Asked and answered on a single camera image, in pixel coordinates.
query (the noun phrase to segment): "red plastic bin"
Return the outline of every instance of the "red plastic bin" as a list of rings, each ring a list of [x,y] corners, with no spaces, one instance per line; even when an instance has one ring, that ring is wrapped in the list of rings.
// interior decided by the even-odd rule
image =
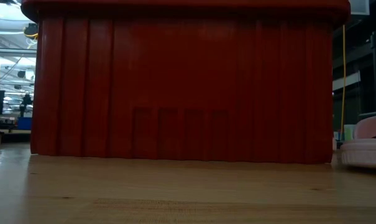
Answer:
[[[32,153],[315,164],[332,156],[348,0],[25,0]]]

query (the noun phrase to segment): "wooden floor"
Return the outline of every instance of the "wooden floor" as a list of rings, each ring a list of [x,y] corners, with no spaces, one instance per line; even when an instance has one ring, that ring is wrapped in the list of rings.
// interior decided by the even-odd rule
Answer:
[[[372,170],[31,156],[28,148],[0,148],[0,223],[376,223]]]

